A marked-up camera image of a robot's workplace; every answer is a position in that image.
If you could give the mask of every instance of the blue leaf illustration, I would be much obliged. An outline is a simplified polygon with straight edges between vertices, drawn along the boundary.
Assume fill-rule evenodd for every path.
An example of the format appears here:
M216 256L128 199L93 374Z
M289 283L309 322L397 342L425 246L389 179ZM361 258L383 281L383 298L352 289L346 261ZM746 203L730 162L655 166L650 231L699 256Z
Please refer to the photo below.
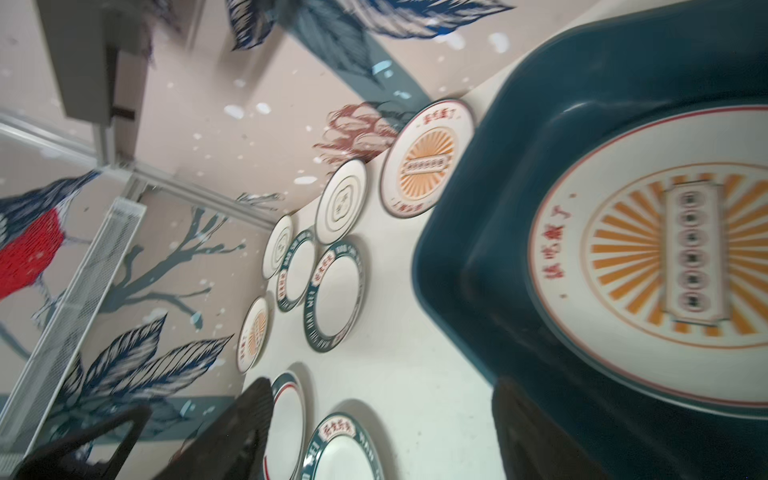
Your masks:
M66 403L69 399L75 397L83 386L83 362L80 353L74 361L74 365L69 370L61 390L58 392L56 403Z
M342 0L376 33L394 38L433 38L514 7L498 0Z
M235 34L233 50L261 45L275 25L274 0L227 0L227 11Z
M373 61L362 24L347 15L336 0L297 0L293 33L333 70L362 75L376 83Z
M137 369L117 384L112 394L135 399L172 395L203 375L232 337L199 340L172 349Z
M106 395L134 370L144 366L157 351L166 317L167 314L114 339L88 369L82 396Z

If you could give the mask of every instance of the red-breasted bird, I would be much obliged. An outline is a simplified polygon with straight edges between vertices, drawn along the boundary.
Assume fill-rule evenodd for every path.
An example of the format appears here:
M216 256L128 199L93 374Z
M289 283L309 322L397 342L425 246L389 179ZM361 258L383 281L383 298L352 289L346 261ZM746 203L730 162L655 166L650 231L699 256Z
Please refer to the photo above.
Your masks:
M45 303L35 320L55 305L42 274L62 245L88 243L67 237L64 223L72 199L98 175L92 170L81 177L62 178L25 194L0 198L0 301L36 285Z

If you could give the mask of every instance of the white plate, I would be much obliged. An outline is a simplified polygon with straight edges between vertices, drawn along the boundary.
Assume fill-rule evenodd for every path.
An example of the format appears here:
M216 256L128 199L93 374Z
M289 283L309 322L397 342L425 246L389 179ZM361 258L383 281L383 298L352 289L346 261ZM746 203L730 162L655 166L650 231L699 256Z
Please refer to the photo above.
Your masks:
M299 380L290 371L275 379L272 395L275 406L262 461L263 477L265 480L291 480L304 454L304 395Z
M370 435L355 419L340 412L318 425L301 474L303 480L384 480Z
M312 230L302 230L293 239L277 274L277 306L280 311L291 310L301 300L315 268L315 236Z
M253 301L240 329L240 341L237 344L237 369L245 373L259 357L264 345L266 324L270 318L269 307L263 297Z
M324 353L341 343L360 311L365 284L359 249L346 240L328 247L304 302L304 333L313 349Z
M434 207L474 134L475 121L462 101L442 100L420 111L384 162L379 188L384 209L410 218Z
M293 220L290 215L286 215L277 221L277 225L270 233L270 239L266 241L261 267L261 273L266 280L272 278L272 275L280 268L292 237Z
M528 254L571 348L659 398L766 411L767 132L766 107L665 118L550 189Z
M365 162L350 160L328 180L315 216L317 241L333 243L352 228L366 199L366 179Z

